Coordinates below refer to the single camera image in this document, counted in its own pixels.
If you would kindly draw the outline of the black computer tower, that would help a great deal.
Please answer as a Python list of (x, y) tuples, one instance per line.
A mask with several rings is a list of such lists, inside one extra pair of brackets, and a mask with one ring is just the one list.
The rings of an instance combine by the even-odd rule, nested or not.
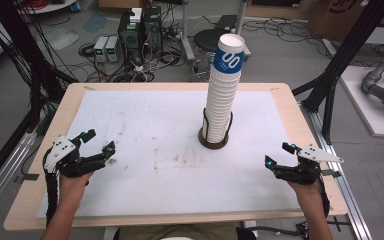
[(148, 47), (154, 51), (160, 51), (162, 49), (161, 7), (149, 6), (145, 8), (142, 22)]
[(141, 53), (143, 46), (141, 17), (141, 8), (128, 9), (122, 14), (118, 27), (124, 57), (137, 66), (143, 62)]

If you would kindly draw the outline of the person's left hand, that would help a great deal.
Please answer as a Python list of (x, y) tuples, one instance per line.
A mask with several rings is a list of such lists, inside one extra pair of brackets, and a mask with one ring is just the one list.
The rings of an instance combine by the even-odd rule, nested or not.
[(79, 202), (85, 192), (86, 185), (93, 173), (85, 174), (81, 177), (69, 178), (65, 175), (60, 176), (60, 194), (63, 202)]

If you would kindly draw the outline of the person's olive pants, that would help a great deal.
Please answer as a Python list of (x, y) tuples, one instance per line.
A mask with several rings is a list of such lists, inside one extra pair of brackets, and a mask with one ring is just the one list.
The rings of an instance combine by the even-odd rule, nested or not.
[(118, 240), (238, 240), (234, 223), (174, 224), (121, 227)]

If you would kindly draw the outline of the stack of white paper cups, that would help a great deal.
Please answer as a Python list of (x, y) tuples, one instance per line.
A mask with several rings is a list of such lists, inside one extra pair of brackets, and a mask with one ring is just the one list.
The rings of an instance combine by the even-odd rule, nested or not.
[(209, 143), (219, 143), (225, 138), (240, 77), (240, 72), (222, 73), (211, 68), (205, 107), (207, 122), (202, 133)]

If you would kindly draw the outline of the person's right hand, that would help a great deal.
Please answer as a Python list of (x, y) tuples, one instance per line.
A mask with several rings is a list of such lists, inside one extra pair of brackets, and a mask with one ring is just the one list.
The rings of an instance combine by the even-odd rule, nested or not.
[(302, 209), (323, 208), (321, 190), (317, 183), (302, 185), (294, 182), (288, 182), (294, 190), (297, 201)]

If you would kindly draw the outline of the cardboard box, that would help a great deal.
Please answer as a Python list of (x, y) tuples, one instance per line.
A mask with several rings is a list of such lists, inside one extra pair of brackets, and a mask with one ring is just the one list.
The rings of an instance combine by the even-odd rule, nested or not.
[(318, 0), (310, 14), (307, 30), (316, 38), (344, 40), (367, 6), (384, 0)]

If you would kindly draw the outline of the clear plastic bag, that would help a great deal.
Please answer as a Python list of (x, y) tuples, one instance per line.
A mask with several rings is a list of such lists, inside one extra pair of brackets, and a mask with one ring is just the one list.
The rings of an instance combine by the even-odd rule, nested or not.
[(56, 51), (67, 48), (79, 39), (79, 35), (76, 32), (58, 27), (45, 28), (43, 36), (45, 42)]

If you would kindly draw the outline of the black wire cup holder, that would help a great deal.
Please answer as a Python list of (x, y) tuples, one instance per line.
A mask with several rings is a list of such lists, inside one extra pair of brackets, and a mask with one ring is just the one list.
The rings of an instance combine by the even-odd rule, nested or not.
[(203, 126), (200, 128), (198, 132), (198, 140), (201, 143), (201, 145), (212, 150), (223, 148), (228, 143), (229, 132), (230, 132), (232, 122), (233, 122), (233, 113), (230, 113), (230, 120), (224, 132), (223, 139), (217, 143), (209, 142), (208, 141), (209, 127), (211, 126), (211, 124), (208, 120), (206, 109), (203, 109)]

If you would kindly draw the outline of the black tape piece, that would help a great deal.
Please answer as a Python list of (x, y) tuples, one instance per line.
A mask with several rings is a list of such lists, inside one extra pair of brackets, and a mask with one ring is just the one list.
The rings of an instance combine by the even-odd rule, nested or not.
[(23, 181), (37, 181), (39, 178), (40, 174), (25, 174), (25, 175), (20, 175), (16, 176), (14, 179), (15, 183), (22, 183)]
[(332, 169), (324, 169), (321, 171), (321, 174), (323, 176), (332, 176), (333, 178), (337, 178), (337, 177), (342, 176), (339, 171), (334, 171)]

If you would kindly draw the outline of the aluminium rail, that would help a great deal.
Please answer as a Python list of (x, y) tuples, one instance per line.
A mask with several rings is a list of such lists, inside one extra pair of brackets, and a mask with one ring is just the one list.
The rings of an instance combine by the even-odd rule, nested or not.
[(15, 146), (9, 148), (9, 155), (4, 158), (3, 166), (0, 168), (0, 195), (9, 184), (16, 170), (21, 166), (36, 138), (36, 131), (24, 133)]
[[(315, 137), (318, 146), (321, 149), (326, 150), (328, 153), (335, 155), (336, 152), (334, 150), (334, 147), (330, 145), (325, 139), (325, 137), (322, 135), (322, 119), (319, 114), (312, 113), (303, 107), (301, 107), (301, 110), (307, 120), (310, 129), (312, 130), (313, 136)], [(338, 171), (340, 173), (340, 176), (336, 177), (334, 181), (339, 189), (339, 192), (341, 193), (341, 196), (345, 201), (347, 209), (345, 217), (350, 223), (355, 239), (373, 240), (368, 226), (364, 220), (364, 217), (362, 216), (362, 213), (359, 209), (357, 201), (352, 193), (352, 190), (347, 181), (341, 164), (337, 162), (328, 162), (327, 166), (330, 170)]]

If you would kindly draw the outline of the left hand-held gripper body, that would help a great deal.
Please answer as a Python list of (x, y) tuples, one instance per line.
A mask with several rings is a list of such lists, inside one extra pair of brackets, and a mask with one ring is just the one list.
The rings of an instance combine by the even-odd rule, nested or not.
[(106, 165), (102, 150), (98, 154), (81, 157), (81, 144), (79, 136), (68, 139), (66, 136), (59, 135), (44, 156), (44, 171), (46, 173), (59, 171), (69, 178), (76, 178), (99, 170)]

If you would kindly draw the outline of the black frame post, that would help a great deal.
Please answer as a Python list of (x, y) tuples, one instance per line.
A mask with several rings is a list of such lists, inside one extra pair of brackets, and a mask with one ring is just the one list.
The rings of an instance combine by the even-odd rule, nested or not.
[(0, 0), (0, 23), (12, 41), (8, 45), (0, 37), (0, 46), (30, 88), (28, 129), (33, 130), (40, 122), (41, 110), (62, 100), (63, 84), (78, 80), (46, 60), (13, 0)]
[(320, 104), (325, 102), (321, 134), (329, 145), (337, 83), (383, 17), (384, 0), (369, 0), (325, 70), (317, 78), (292, 90), (294, 96), (310, 90), (310, 94), (301, 104), (311, 113), (317, 113)]

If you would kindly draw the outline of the grey power supply unit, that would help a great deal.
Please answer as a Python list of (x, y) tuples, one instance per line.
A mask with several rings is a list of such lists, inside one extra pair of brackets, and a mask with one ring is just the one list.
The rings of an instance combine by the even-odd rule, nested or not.
[(115, 63), (119, 60), (121, 55), (120, 39), (117, 36), (110, 36), (106, 43), (106, 52), (108, 60)]
[(107, 37), (101, 36), (94, 45), (94, 53), (98, 62), (107, 62), (108, 57), (106, 53)]

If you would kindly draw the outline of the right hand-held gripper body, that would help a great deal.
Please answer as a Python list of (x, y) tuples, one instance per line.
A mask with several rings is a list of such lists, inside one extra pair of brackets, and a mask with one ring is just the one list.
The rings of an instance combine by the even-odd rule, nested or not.
[(344, 162), (342, 158), (328, 153), (327, 151), (313, 146), (312, 144), (306, 148), (300, 148), (297, 146), (297, 152), (292, 155), (297, 156), (298, 165), (290, 167), (277, 164), (274, 175), (278, 179), (302, 185), (310, 185), (315, 181), (322, 181), (323, 175), (321, 174), (321, 162)]

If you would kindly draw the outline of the white floor board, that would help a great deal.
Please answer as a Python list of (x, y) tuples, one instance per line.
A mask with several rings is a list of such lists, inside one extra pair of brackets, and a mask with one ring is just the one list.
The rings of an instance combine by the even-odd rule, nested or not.
[(381, 100), (361, 90), (363, 78), (372, 71), (369, 67), (349, 66), (341, 83), (372, 136), (384, 137), (384, 105)]

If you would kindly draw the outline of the white table mat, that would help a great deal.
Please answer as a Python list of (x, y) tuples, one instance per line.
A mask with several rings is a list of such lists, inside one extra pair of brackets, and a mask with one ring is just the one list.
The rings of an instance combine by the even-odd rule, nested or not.
[(94, 130), (84, 157), (109, 142), (116, 152), (94, 173), (80, 217), (290, 211), (293, 190), (264, 165), (296, 159), (283, 150), (286, 130), (268, 91), (239, 91), (227, 144), (218, 150), (198, 140), (204, 91), (86, 92), (67, 136)]

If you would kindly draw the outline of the white stand leg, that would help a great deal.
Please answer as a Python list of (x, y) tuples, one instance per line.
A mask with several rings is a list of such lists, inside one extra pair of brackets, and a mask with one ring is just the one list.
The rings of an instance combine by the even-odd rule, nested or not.
[(182, 6), (182, 31), (180, 32), (181, 45), (185, 58), (189, 64), (195, 61), (192, 46), (188, 38), (188, 0), (181, 0)]
[[(249, 0), (240, 0), (238, 15), (237, 15), (237, 23), (236, 23), (236, 29), (235, 34), (242, 36), (242, 25), (244, 23), (244, 17), (246, 13), (246, 8)], [(244, 59), (247, 61), (252, 56), (250, 50), (245, 45), (244, 46)]]

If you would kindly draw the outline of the black round stool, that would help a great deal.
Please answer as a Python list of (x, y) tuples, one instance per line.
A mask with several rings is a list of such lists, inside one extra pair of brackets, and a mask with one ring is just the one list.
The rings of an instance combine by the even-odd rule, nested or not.
[(193, 62), (191, 67), (192, 73), (190, 80), (209, 79), (211, 66), (218, 49), (218, 43), (223, 35), (233, 37), (234, 39), (240, 38), (240, 35), (221, 29), (202, 30), (193, 37), (193, 48), (197, 50), (202, 55), (202, 57)]

